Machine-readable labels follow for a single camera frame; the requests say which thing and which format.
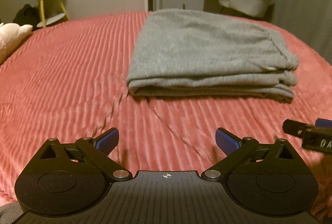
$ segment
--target gray upholstered chair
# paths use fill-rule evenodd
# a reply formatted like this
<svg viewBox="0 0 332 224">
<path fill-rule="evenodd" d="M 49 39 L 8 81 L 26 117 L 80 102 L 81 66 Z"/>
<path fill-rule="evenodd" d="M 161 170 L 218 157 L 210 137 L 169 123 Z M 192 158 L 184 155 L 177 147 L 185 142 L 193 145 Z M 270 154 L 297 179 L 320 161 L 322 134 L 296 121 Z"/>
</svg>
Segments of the gray upholstered chair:
<svg viewBox="0 0 332 224">
<path fill-rule="evenodd" d="M 219 0 L 223 8 L 233 9 L 254 18 L 263 18 L 273 0 Z"/>
</svg>

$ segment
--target white pillow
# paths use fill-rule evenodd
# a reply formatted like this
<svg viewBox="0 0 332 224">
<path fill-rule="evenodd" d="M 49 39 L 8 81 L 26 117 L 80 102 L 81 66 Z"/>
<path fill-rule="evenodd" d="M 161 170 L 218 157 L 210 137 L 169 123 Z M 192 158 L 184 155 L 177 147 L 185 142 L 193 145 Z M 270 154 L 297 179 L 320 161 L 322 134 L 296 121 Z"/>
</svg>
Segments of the white pillow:
<svg viewBox="0 0 332 224">
<path fill-rule="evenodd" d="M 0 24 L 0 65 L 20 47 L 22 40 L 32 32 L 32 28 L 29 24 Z"/>
</svg>

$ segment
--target circular cap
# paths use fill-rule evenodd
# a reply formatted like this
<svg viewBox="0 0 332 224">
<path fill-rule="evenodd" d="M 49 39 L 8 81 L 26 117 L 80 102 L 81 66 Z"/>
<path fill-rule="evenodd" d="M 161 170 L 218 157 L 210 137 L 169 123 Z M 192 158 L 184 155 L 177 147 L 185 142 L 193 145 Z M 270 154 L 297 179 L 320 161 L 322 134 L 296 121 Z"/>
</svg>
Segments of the circular cap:
<svg viewBox="0 0 332 224">
<path fill-rule="evenodd" d="M 257 176 L 256 181 L 261 189 L 272 193 L 284 193 L 295 186 L 292 176 L 278 171 L 261 173 Z"/>
<path fill-rule="evenodd" d="M 209 178 L 218 178 L 220 176 L 220 172 L 215 169 L 207 170 L 204 174 Z"/>
<path fill-rule="evenodd" d="M 127 172 L 126 170 L 122 170 L 122 169 L 116 170 L 113 173 L 113 176 L 116 178 L 126 178 L 128 175 L 129 175 L 129 172 Z"/>
<path fill-rule="evenodd" d="M 55 171 L 43 175 L 38 185 L 42 190 L 50 193 L 61 193 L 72 189 L 77 183 L 74 174 L 65 171 Z"/>
</svg>

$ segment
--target metal screw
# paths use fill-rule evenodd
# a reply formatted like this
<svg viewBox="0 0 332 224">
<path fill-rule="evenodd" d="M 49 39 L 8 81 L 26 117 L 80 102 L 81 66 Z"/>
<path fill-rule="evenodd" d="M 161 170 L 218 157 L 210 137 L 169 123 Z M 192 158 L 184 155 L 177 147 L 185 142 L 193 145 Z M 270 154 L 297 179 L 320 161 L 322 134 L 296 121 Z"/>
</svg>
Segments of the metal screw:
<svg viewBox="0 0 332 224">
<path fill-rule="evenodd" d="M 207 170 L 204 174 L 209 178 L 218 178 L 221 175 L 221 173 L 215 169 Z"/>
<path fill-rule="evenodd" d="M 126 178 L 128 175 L 129 175 L 129 172 L 127 172 L 126 170 L 122 170 L 122 169 L 116 170 L 113 173 L 113 176 L 116 178 Z"/>
</svg>

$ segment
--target crosshair marking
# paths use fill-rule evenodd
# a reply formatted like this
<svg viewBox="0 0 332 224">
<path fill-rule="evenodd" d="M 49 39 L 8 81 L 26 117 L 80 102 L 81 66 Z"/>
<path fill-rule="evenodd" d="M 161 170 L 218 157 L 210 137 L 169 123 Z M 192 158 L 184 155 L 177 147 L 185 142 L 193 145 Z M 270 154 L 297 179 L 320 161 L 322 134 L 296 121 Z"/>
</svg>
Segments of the crosshair marking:
<svg viewBox="0 0 332 224">
<path fill-rule="evenodd" d="M 171 176 L 173 176 L 173 175 L 170 175 L 170 174 L 164 174 L 163 175 L 163 177 L 165 177 L 165 178 L 170 178 Z"/>
</svg>

